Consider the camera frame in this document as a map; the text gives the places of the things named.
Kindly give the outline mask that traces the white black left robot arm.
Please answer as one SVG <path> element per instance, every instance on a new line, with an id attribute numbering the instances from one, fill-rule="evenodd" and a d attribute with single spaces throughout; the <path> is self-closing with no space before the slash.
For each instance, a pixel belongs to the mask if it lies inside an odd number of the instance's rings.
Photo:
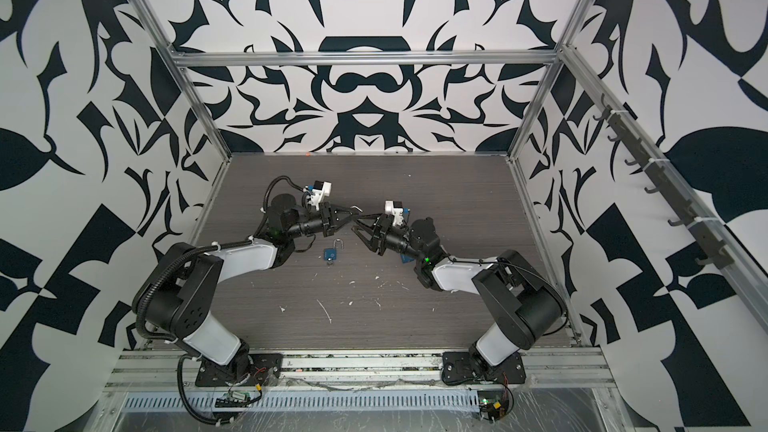
<path id="1" fill-rule="evenodd" d="M 241 381 L 250 373 L 249 346 L 211 312 L 218 285 L 275 269 L 298 251 L 297 238 L 332 236 L 360 215 L 357 207 L 325 200 L 313 205 L 280 194 L 264 207 L 256 232 L 244 240 L 172 245 L 133 299 L 136 331 L 147 340 L 177 346 L 230 382 Z"/>

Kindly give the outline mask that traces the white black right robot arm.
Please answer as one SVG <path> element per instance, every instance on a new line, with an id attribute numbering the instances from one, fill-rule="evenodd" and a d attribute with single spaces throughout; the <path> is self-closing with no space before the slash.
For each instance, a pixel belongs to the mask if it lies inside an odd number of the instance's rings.
<path id="1" fill-rule="evenodd" d="M 392 250 L 411 258 L 424 287 L 482 299 L 493 325 L 469 348 L 478 370 L 497 367 L 530 349 L 567 315 L 557 290 L 515 250 L 485 259 L 457 258 L 442 246 L 430 217 L 403 225 L 392 214 L 369 214 L 356 219 L 352 230 L 380 256 Z"/>

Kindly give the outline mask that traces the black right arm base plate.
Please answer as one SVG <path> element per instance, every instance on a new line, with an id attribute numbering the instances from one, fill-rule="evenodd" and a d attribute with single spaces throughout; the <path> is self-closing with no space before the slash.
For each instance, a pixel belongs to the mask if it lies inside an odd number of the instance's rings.
<path id="1" fill-rule="evenodd" d="M 515 352 L 499 365 L 486 364 L 478 353 L 444 352 L 441 381 L 448 386 L 464 384 L 524 384 L 527 374 L 522 357 Z"/>

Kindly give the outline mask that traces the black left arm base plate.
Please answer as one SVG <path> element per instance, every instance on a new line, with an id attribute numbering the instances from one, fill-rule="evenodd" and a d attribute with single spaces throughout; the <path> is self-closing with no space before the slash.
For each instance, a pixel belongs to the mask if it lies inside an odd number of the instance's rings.
<path id="1" fill-rule="evenodd" d="M 197 387 L 266 385 L 281 375 L 284 356 L 280 353 L 244 353 L 226 365 L 203 359 L 195 385 Z"/>

